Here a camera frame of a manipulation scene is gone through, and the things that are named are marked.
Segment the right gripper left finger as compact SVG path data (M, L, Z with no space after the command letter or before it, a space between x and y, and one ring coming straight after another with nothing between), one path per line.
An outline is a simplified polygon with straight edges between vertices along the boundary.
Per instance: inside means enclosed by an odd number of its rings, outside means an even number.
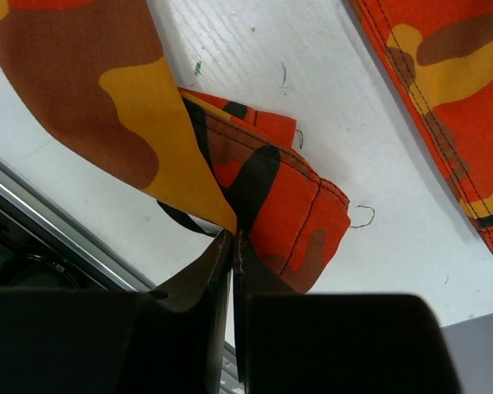
M232 235L147 292L0 288L0 393L216 393Z

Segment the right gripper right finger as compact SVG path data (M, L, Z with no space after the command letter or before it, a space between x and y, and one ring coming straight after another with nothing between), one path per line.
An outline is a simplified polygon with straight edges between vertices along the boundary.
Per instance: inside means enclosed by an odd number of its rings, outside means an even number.
M301 294L239 232L237 371L249 393L459 393L435 315L409 294Z

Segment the orange camouflage trousers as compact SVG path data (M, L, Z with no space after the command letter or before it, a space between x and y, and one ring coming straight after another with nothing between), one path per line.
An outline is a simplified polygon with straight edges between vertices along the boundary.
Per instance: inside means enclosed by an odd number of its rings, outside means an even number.
M493 1L354 1L440 173L493 254ZM309 291L348 198L292 147L296 122L176 85L144 1L0 1L0 66L41 126L195 218L248 235Z

